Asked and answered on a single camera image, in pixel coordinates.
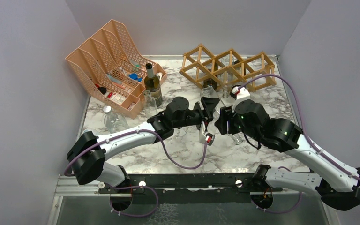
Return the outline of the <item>dark green wine bottle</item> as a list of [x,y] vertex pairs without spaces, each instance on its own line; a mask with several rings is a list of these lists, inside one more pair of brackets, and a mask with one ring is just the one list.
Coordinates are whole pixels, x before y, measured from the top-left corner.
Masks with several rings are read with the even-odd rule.
[[231,73],[232,73],[232,75],[231,75],[232,84],[230,86],[230,96],[231,96],[231,98],[235,99],[235,96],[236,96],[233,89],[237,88],[237,87],[239,87],[239,86],[241,86],[243,84],[243,81],[240,81],[240,79],[236,76],[237,74],[241,75],[242,71],[243,71],[242,67],[237,67],[237,68],[235,68],[234,70],[231,71]]

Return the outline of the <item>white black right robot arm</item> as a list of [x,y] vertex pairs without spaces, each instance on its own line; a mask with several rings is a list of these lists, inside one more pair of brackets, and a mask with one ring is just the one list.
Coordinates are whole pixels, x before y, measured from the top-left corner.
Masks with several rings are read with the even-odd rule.
[[310,144],[300,127],[288,119],[270,118],[260,103],[248,99],[235,108],[222,107],[215,127],[223,135],[243,133],[259,145],[287,154],[311,169],[289,172],[259,165],[251,179],[256,190],[288,188],[311,193],[341,211],[360,205],[360,167],[348,166]]

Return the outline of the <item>dark labelled wine bottle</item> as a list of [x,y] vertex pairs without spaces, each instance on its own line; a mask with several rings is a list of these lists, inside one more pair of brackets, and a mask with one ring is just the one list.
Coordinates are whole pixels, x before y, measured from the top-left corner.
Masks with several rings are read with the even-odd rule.
[[[217,64],[217,63],[213,63],[213,64],[211,63],[211,64],[208,64],[208,65],[206,66],[206,68],[207,68],[209,71],[211,71],[212,67],[213,67],[213,71],[218,70],[218,64]],[[216,91],[217,88],[218,88],[217,82],[214,81],[214,80],[211,79],[211,78],[204,80],[202,86],[203,86],[204,88],[212,87],[212,88],[214,89],[214,91]]]

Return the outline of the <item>tall clear glass bottle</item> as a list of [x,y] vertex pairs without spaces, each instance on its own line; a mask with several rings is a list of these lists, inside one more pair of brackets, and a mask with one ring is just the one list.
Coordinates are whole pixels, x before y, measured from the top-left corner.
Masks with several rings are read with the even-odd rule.
[[222,97],[228,98],[229,97],[229,89],[230,89],[230,81],[233,79],[233,74],[231,70],[225,71],[220,75],[220,79],[224,83],[222,87]]

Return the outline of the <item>small clear glass bottle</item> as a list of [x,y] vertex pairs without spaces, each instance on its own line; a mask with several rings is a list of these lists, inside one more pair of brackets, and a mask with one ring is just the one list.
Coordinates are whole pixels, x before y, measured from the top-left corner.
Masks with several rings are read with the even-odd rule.
[[144,112],[147,118],[153,117],[158,114],[157,104],[155,98],[151,95],[149,90],[145,90],[144,93]]

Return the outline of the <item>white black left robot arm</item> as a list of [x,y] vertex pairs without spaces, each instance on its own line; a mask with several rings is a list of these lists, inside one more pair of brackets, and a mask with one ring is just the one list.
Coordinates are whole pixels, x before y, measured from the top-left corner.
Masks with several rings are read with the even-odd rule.
[[126,171],[120,165],[108,164],[107,160],[135,147],[162,143],[173,135],[176,128],[188,126],[196,126],[200,132],[199,141],[203,144],[201,160],[204,161],[207,147],[214,141],[207,125],[213,121],[213,112],[219,102],[219,98],[202,97],[190,110],[186,98],[175,97],[165,110],[133,128],[108,135],[85,132],[68,152],[69,163],[64,174],[76,177],[80,185],[98,180],[111,185],[116,192],[124,192],[129,182]]

